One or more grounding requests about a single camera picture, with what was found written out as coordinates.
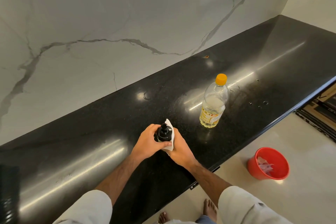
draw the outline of marble wall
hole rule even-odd
[[[0,2],[3,144],[280,14],[287,0]]]
[[[282,14],[336,33],[336,0],[288,0]]]

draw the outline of clear plastic bottle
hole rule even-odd
[[[229,89],[225,85],[226,80],[225,74],[219,74],[216,81],[205,90],[199,120],[207,128],[216,126],[225,110],[225,103],[229,99]]]

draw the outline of black bottle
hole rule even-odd
[[[159,142],[171,141],[173,130],[170,126],[164,123],[157,129],[156,133]]]

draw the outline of white shirt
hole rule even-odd
[[[223,224],[291,224],[242,188],[226,188],[218,202]],[[109,224],[112,215],[110,198],[100,190],[85,193],[53,224]],[[194,224],[171,220],[167,224]]]

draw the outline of person's right hand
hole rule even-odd
[[[177,128],[174,128],[174,135],[174,150],[166,152],[176,164],[188,170],[198,161]]]

